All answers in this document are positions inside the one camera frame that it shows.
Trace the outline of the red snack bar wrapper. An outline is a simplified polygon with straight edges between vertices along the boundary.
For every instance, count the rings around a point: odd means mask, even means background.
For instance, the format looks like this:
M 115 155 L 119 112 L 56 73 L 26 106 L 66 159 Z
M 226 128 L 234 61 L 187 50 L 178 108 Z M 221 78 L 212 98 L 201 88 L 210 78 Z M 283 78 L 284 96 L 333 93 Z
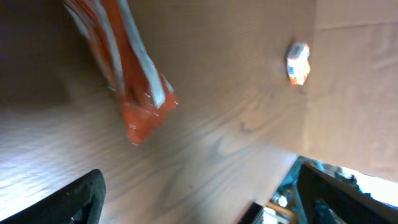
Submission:
M 149 57 L 128 1 L 63 3 L 118 99 L 128 138 L 142 144 L 178 105 L 178 97 Z

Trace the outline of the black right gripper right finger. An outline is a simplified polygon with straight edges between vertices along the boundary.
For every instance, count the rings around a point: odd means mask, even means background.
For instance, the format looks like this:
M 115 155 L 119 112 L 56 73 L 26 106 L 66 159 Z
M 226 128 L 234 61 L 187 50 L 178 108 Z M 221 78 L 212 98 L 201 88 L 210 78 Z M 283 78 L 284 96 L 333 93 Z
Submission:
M 308 164 L 300 168 L 297 189 L 309 223 L 333 223 L 330 210 L 345 223 L 397 223 L 397 210 Z

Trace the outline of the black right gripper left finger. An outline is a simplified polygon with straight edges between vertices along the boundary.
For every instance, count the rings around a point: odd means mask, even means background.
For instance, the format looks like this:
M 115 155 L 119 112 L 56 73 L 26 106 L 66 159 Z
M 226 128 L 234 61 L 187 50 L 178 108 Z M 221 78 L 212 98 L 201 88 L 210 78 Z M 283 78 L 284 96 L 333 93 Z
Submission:
M 94 169 L 1 224 L 98 224 L 105 195 L 103 174 Z

